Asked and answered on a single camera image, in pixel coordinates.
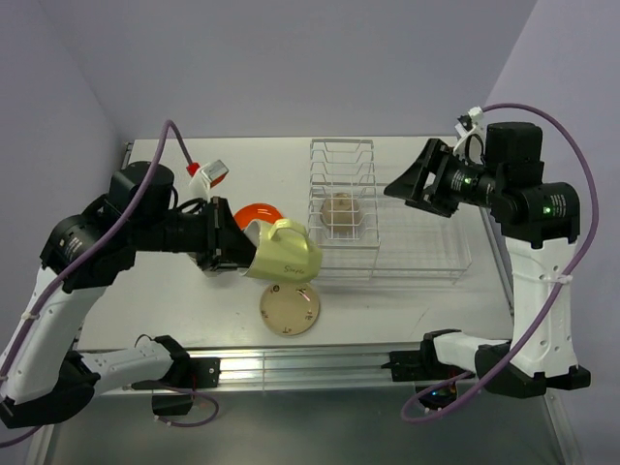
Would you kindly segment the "light green mug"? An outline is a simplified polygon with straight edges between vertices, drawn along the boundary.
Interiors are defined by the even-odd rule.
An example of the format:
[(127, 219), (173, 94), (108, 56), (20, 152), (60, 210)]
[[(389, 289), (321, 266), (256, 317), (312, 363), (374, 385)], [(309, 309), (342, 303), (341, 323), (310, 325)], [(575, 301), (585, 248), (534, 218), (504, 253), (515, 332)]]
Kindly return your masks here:
[(253, 220), (243, 232), (256, 246), (256, 252), (242, 276), (307, 283), (319, 275), (323, 251), (297, 221), (283, 218), (271, 224)]

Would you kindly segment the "white floral bowl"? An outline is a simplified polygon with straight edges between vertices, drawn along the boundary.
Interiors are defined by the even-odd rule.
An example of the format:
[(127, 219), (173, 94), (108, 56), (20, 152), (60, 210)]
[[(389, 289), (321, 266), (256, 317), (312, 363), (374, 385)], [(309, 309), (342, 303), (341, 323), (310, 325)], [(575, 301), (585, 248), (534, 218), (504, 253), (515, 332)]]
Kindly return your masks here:
[(336, 233), (345, 233), (361, 224), (361, 207), (352, 195), (336, 193), (323, 200), (320, 218), (328, 229)]

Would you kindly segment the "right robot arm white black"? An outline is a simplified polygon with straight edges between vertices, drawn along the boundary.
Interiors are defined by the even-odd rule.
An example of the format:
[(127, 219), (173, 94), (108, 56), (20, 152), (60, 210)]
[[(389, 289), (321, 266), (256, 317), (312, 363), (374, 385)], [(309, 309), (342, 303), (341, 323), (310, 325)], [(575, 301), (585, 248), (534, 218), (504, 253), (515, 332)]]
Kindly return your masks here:
[(488, 209), (511, 261), (511, 339), (483, 339), (459, 329), (429, 332), (418, 357), (429, 377), (451, 370), (489, 375), (488, 391), (513, 398), (591, 384), (590, 371), (574, 352), (568, 288), (580, 200), (566, 182), (543, 182), (542, 145), (543, 131), (532, 123), (493, 123), (476, 164), (459, 159), (442, 140), (429, 139), (384, 189), (387, 197), (446, 218), (462, 203)]

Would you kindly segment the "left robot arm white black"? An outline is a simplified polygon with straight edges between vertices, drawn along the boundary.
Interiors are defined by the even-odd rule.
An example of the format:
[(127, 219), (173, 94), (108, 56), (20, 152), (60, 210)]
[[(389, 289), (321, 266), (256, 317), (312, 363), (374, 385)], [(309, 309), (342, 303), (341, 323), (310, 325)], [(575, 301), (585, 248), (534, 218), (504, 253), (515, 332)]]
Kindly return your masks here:
[(223, 198), (186, 212), (171, 205), (170, 169), (135, 162), (108, 191), (52, 230), (31, 301), (1, 356), (1, 419), (9, 428), (72, 418), (111, 390), (149, 383), (185, 388), (192, 363), (168, 335), (97, 355), (75, 348), (86, 315), (140, 252), (192, 256), (206, 271), (248, 267), (256, 248)]

